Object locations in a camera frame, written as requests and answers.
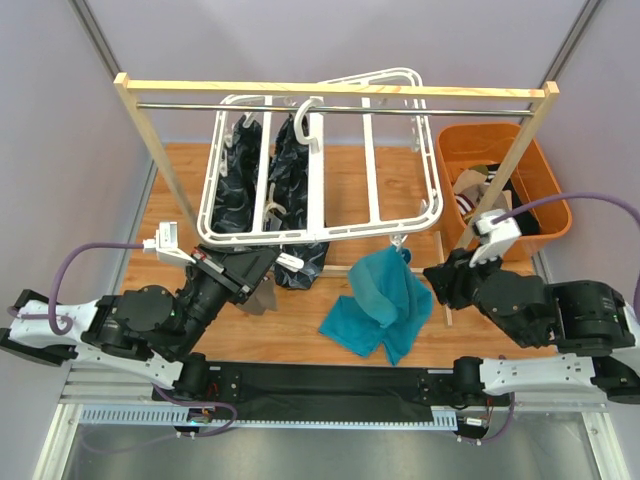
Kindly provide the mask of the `white plastic clip hanger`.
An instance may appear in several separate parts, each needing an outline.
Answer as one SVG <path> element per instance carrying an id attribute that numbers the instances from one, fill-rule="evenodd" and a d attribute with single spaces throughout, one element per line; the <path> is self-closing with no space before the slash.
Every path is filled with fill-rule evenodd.
<path id="1" fill-rule="evenodd" d="M 331 242 L 383 235 L 389 236 L 392 240 L 399 240 L 410 233 L 428 230 L 439 221 L 444 210 L 444 198 L 429 122 L 432 113 L 427 109 L 425 99 L 417 94 L 411 94 L 405 100 L 403 108 L 398 110 L 384 106 L 375 108 L 371 101 L 372 88 L 389 85 L 393 89 L 400 87 L 415 89 L 423 84 L 421 75 L 407 67 L 395 67 L 332 79 L 328 84 L 330 86 L 353 87 L 353 93 L 359 99 L 358 105 L 325 105 L 324 100 L 327 95 L 322 90 L 324 85 L 316 83 L 313 86 L 313 92 L 307 94 L 305 101 L 300 106 L 285 105 L 285 99 L 295 94 L 292 90 L 275 94 L 255 94 L 243 90 L 237 95 L 225 97 L 221 103 L 213 106 L 216 120 L 197 220 L 197 232 L 204 243 L 214 247 L 265 246 Z M 232 111 L 242 113 L 248 122 L 252 122 L 256 114 L 262 114 L 263 130 L 259 141 L 258 178 L 256 199 L 251 207 L 253 215 L 251 228 L 246 233 L 223 234 L 214 231 L 212 222 L 218 181 L 227 170 L 223 158 L 223 147 L 227 116 Z M 306 212 L 308 217 L 305 225 L 300 229 L 285 230 L 281 233 L 273 233 L 263 225 L 263 219 L 267 212 L 268 154 L 266 148 L 269 143 L 272 116 L 276 112 L 292 114 L 295 139 L 309 150 L 309 172 L 311 175 L 307 184 Z M 357 114 L 362 118 L 369 207 L 369 219 L 365 223 L 336 227 L 328 227 L 325 224 L 326 148 L 323 118 L 325 113 Z M 374 115 L 409 116 L 412 119 L 414 149 L 421 156 L 427 194 L 421 203 L 418 214 L 413 217 L 384 220 L 380 216 L 372 120 Z"/>

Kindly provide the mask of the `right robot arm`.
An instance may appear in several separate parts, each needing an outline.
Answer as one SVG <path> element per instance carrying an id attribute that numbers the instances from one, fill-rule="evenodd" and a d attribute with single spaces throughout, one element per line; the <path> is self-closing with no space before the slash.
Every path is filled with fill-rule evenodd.
<path id="1" fill-rule="evenodd" d="M 507 360 L 465 356 L 453 363 L 462 396 L 599 390 L 619 404 L 639 402 L 639 308 L 600 281 L 547 283 L 476 261 L 456 249 L 423 275 L 437 301 L 475 308 L 523 349 L 552 347 L 553 357 Z"/>

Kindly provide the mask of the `white hanger clip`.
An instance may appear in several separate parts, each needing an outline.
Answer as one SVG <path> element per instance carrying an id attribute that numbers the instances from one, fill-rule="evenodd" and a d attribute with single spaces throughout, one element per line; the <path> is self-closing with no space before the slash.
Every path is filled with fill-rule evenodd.
<path id="1" fill-rule="evenodd" d="M 276 258 L 276 264 L 289 271 L 297 272 L 304 267 L 305 262 L 293 255 L 281 252 Z"/>

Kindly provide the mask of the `beige maroon-cuffed sock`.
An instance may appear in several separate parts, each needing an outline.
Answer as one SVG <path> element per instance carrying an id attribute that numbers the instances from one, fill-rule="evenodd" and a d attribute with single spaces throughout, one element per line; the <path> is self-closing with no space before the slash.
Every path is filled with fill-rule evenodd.
<path id="1" fill-rule="evenodd" d="M 242 304 L 236 307 L 249 315 L 261 316 L 267 311 L 277 311 L 277 297 L 275 292 L 275 280 L 271 274 L 267 274 L 254 292 Z"/>

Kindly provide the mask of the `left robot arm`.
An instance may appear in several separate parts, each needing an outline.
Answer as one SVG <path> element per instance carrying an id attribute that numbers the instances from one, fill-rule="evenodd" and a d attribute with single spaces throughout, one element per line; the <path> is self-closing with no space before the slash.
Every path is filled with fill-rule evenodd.
<path id="1" fill-rule="evenodd" d="M 3 351 L 43 365 L 105 366 L 158 386 L 173 398 L 213 397 L 210 364 L 195 346 L 228 304 L 245 303 L 280 255 L 273 247 L 191 253 L 142 250 L 183 267 L 185 284 L 176 291 L 146 285 L 83 304 L 64 305 L 57 294 L 25 289 L 8 310 L 13 321 L 1 331 Z"/>

